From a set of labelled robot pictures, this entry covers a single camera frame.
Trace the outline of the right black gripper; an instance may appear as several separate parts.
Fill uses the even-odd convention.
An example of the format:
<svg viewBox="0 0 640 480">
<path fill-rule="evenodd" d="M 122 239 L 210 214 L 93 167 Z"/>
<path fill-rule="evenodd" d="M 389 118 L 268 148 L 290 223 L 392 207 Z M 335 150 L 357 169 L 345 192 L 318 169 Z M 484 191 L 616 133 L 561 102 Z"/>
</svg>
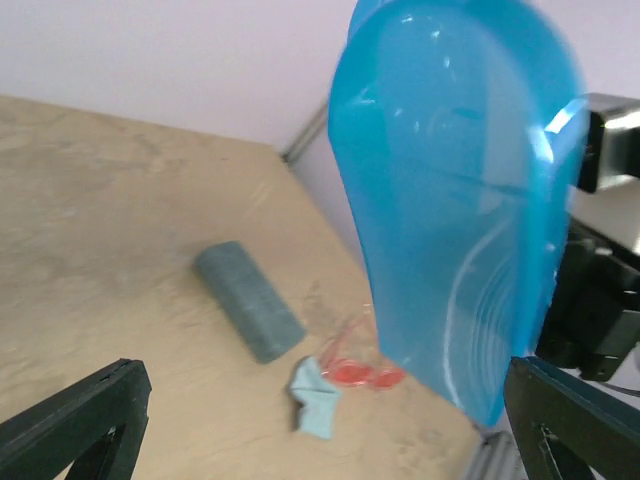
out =
<svg viewBox="0 0 640 480">
<path fill-rule="evenodd" d="M 639 255 L 573 219 L 535 354 L 606 382 L 639 342 Z"/>
</svg>

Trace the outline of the blue cleaning cloth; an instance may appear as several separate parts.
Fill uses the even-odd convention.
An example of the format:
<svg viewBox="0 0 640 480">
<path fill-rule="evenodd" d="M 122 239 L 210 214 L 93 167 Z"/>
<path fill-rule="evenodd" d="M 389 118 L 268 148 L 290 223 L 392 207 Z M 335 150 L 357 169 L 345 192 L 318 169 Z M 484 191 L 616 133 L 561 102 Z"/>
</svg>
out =
<svg viewBox="0 0 640 480">
<path fill-rule="evenodd" d="M 297 405 L 294 430 L 322 440 L 331 440 L 334 417 L 342 394 L 324 378 L 315 357 L 307 356 L 297 363 L 287 391 Z"/>
</svg>

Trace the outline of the grey-blue teal-lined glasses case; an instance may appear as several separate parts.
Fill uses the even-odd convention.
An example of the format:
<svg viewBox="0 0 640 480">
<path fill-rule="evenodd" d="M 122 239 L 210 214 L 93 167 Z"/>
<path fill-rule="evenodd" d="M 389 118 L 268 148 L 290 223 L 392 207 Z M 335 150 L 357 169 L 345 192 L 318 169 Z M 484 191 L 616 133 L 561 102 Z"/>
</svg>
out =
<svg viewBox="0 0 640 480">
<path fill-rule="evenodd" d="M 210 246 L 193 266 L 258 363 L 280 358 L 304 339 L 305 328 L 241 243 Z"/>
</svg>

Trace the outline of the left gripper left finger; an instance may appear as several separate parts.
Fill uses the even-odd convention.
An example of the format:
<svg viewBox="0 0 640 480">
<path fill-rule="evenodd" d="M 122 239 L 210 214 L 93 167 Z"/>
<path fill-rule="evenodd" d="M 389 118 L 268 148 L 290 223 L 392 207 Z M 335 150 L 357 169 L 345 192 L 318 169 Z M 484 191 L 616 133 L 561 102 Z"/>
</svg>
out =
<svg viewBox="0 0 640 480">
<path fill-rule="evenodd" d="M 130 479 L 152 387 L 140 360 L 120 359 L 1 424 L 1 477 Z"/>
</svg>

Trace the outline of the blue hard glasses case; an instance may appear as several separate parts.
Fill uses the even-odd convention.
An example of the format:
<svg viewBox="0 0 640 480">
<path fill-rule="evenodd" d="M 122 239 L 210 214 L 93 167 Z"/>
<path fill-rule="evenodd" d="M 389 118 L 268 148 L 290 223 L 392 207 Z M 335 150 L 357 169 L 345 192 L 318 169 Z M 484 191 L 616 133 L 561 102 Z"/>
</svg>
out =
<svg viewBox="0 0 640 480">
<path fill-rule="evenodd" d="M 350 36 L 328 133 L 382 353 L 490 427 L 551 303 L 589 123 L 526 1 L 392 1 Z"/>
</svg>

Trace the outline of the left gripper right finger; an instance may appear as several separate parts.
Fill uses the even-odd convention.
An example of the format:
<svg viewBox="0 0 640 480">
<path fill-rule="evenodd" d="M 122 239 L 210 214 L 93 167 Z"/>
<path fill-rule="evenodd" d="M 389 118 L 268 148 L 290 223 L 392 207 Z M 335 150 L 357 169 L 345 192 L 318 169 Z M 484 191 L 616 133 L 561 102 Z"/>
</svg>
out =
<svg viewBox="0 0 640 480">
<path fill-rule="evenodd" d="M 530 479 L 639 477 L 639 411 L 536 357 L 511 359 L 506 413 Z"/>
</svg>

